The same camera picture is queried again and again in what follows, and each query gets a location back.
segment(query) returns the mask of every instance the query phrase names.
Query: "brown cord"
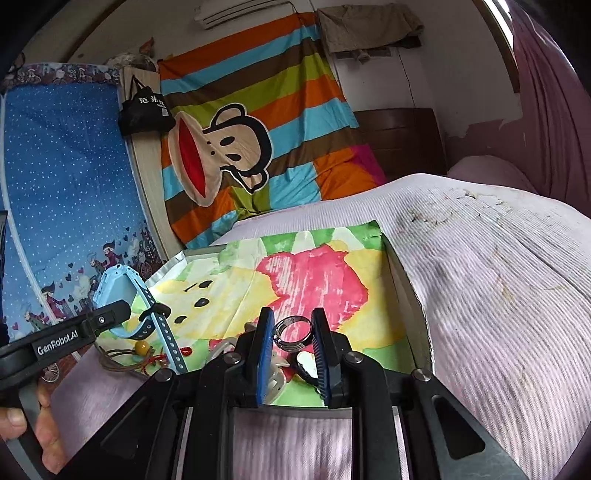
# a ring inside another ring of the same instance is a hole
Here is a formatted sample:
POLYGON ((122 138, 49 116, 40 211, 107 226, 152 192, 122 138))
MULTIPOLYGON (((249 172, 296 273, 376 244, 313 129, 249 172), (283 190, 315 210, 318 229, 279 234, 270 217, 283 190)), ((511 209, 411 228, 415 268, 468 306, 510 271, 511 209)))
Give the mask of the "brown cord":
POLYGON ((120 363, 116 362, 113 359, 117 356, 122 356, 122 355, 130 355, 130 356, 137 355, 136 351, 132 350, 132 349, 119 349, 119 348, 115 348, 112 350, 105 350, 101 346, 97 345, 96 343, 95 343, 95 348, 99 352, 99 363, 100 363, 101 367, 103 367, 105 370, 108 370, 109 372, 129 372, 129 371, 139 370, 138 373, 140 373, 150 363, 150 360, 154 356, 154 352, 155 352, 154 348, 150 347, 150 349, 148 350, 148 354, 141 362, 138 362, 138 363, 132 364, 132 365, 121 365, 120 363))

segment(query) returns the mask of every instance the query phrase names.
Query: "screw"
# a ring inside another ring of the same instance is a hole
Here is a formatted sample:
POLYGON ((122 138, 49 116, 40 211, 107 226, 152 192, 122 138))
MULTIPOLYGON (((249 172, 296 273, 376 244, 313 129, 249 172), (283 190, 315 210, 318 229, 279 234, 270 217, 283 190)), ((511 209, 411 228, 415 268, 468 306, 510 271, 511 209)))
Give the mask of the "screw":
POLYGON ((427 368, 416 368, 413 370, 413 377, 419 382, 428 382, 432 379, 433 374, 427 368))
POLYGON ((153 377, 159 382, 167 382, 174 377, 174 372, 169 368, 161 368, 153 377))
POLYGON ((236 365, 240 360, 242 360, 242 357, 240 356, 240 354, 238 352, 229 352, 223 356, 223 360, 228 365, 236 365))
POLYGON ((359 352, 347 352, 345 360, 350 364, 360 364, 363 361, 363 354, 359 352))

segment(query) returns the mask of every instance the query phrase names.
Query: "red paint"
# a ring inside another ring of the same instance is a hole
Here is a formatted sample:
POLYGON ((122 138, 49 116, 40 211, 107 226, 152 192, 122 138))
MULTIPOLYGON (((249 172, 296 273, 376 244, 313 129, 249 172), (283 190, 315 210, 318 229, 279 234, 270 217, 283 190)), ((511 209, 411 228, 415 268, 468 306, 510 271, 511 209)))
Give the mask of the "red paint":
POLYGON ((205 174, 195 140, 181 117, 178 118, 178 149, 183 166, 193 186, 205 197, 205 174))
POLYGON ((294 378, 296 371, 292 367, 280 367, 283 370, 283 374, 285 375, 285 381, 291 382, 291 379, 294 378))
POLYGON ((219 342, 223 342, 223 338, 211 338, 208 343, 209 351, 211 352, 219 342))
MULTIPOLYGON (((298 254, 279 252, 264 258, 256 270, 269 276, 279 297, 268 305, 275 320, 289 315, 311 318, 316 307, 324 308, 331 330, 349 320, 368 301, 368 289, 345 262, 347 253, 321 245, 298 254)), ((307 331, 305 323, 296 323, 284 340, 295 341, 307 331)))

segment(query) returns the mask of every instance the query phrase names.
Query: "blue polka dot fabric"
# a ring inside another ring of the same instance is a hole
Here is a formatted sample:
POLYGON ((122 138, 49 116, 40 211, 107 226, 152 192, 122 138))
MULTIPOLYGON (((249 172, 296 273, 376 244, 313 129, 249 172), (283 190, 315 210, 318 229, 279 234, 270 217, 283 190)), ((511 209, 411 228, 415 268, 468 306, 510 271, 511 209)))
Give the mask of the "blue polka dot fabric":
POLYGON ((22 86, 7 93, 5 171, 18 237, 46 298, 33 293, 7 234, 4 321, 11 340, 92 308, 116 264, 160 265, 119 133, 114 86, 22 86))

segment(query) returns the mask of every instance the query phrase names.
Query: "wooden headboard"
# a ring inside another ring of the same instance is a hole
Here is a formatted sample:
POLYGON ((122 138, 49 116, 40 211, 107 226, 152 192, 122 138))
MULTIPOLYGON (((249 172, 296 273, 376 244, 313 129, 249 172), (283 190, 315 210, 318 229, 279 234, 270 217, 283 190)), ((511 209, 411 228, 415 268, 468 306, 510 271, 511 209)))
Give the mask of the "wooden headboard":
POLYGON ((435 114, 430 108, 386 108, 355 112, 363 139, 374 151, 387 181, 411 173, 447 173, 435 114))

